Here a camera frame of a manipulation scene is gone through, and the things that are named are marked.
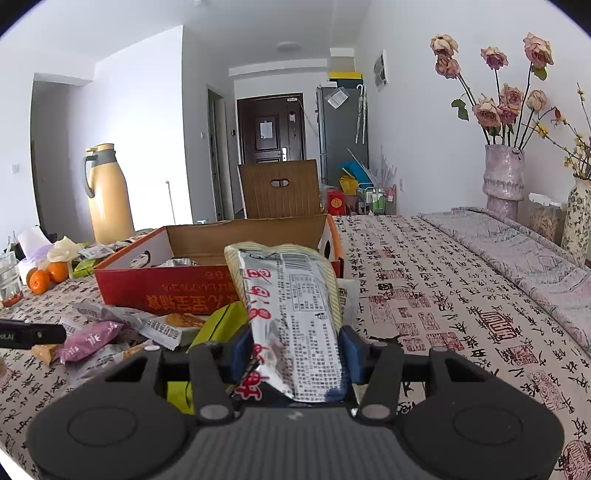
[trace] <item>yellow thermos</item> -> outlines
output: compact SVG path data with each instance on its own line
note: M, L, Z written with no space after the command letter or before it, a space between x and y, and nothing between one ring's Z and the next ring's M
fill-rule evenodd
M101 244L125 240L135 233L127 183L117 159L115 145L103 143L87 148L84 157L84 188L88 195L92 228ZM86 162L91 161L86 177Z

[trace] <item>thermos handle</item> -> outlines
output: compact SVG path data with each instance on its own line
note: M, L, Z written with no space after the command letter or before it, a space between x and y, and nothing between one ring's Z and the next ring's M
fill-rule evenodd
M88 185L88 178L86 177L86 162L94 161L97 158L98 158L98 155L88 155L87 157L84 157L84 159L83 159L84 163L82 164L82 177L84 178L84 181L83 181L84 189L86 190L86 194L88 195L88 198L91 198L91 199L93 199L95 197L95 191L90 188L90 185Z

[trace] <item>dark brown door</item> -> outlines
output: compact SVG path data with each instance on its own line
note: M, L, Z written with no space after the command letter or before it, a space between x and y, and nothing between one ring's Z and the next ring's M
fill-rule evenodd
M301 93L238 100L244 163L305 160Z

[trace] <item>cardboard box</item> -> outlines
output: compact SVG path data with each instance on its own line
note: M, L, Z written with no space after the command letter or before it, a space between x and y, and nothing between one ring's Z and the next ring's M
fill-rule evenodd
M243 164L238 171L246 218L321 213L316 160Z
M314 248L342 278L343 252L330 215L174 225L155 230L95 267L103 301L159 316L212 314L238 301L223 250L245 241ZM158 267L171 258L191 258L199 266ZM132 262L143 266L130 268Z

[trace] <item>leaf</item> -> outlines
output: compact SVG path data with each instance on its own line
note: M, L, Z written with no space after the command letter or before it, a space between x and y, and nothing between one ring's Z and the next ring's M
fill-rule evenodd
M546 72L546 68L537 69L533 65L531 66L531 71L537 76L540 80L544 81L548 77L548 73Z
M468 110L466 110L466 102L458 98L452 102L452 108L457 108L457 117L461 120L470 121L468 117Z

